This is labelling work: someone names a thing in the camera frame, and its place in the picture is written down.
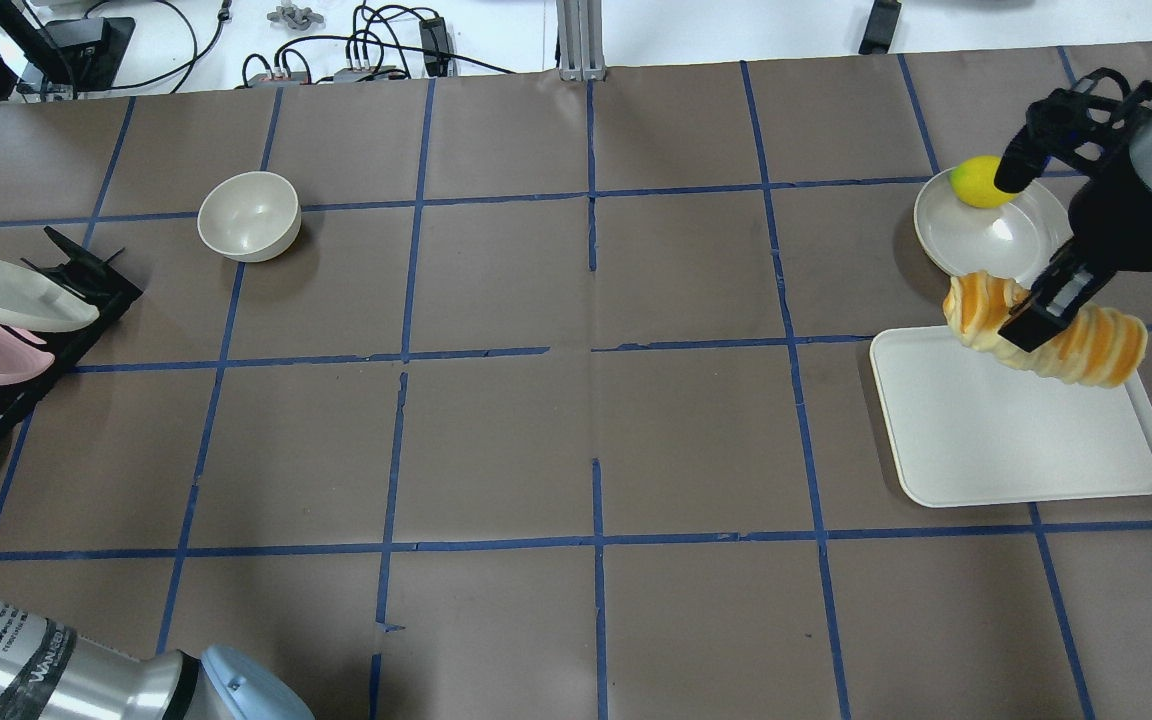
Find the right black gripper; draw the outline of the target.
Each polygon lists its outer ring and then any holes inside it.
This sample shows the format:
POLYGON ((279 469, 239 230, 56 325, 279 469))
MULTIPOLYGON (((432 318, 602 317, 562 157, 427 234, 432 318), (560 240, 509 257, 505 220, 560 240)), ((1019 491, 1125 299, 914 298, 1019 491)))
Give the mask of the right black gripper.
POLYGON ((1075 255, 1055 255, 1011 306, 998 334, 1034 353, 1068 329, 1112 272, 1152 272, 1152 188, 1126 152, 1089 179, 1069 206, 1075 255))

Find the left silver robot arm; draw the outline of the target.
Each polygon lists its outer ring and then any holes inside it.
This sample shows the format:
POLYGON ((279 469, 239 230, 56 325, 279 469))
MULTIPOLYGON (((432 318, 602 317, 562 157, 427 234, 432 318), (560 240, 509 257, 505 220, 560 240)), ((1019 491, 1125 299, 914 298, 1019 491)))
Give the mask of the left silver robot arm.
POLYGON ((0 600, 0 719, 311 719, 262 664, 212 644, 132 659, 0 600))

